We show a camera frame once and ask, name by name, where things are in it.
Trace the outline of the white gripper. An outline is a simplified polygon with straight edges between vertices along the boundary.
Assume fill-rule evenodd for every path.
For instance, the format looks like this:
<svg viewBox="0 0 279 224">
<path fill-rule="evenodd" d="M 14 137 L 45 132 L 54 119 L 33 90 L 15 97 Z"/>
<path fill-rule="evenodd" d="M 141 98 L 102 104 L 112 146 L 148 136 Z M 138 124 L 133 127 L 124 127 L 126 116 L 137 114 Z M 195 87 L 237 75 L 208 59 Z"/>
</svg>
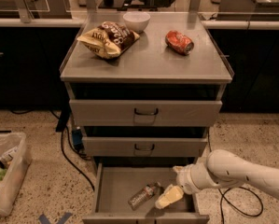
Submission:
<svg viewBox="0 0 279 224">
<path fill-rule="evenodd" d="M 176 183 L 178 186 L 168 186 L 162 195 L 155 201 L 155 207 L 163 209 L 172 203 L 181 200 L 186 194 L 200 192 L 203 189 L 218 187 L 218 182 L 207 170 L 205 163 L 189 164 L 186 166 L 174 166 Z"/>
</svg>

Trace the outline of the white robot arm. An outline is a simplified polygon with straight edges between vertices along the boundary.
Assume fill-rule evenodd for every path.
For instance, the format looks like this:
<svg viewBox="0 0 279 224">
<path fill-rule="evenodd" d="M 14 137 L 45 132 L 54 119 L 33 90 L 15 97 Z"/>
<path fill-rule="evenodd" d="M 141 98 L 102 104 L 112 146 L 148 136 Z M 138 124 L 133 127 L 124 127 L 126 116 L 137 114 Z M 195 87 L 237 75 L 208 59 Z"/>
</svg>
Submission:
<svg viewBox="0 0 279 224">
<path fill-rule="evenodd" d="M 155 202 L 163 209 L 178 202 L 185 194 L 203 189 L 224 189 L 251 185 L 279 200 L 279 169 L 246 161 L 224 150 L 209 153 L 204 162 L 175 166 L 176 184 L 170 185 Z"/>
</svg>

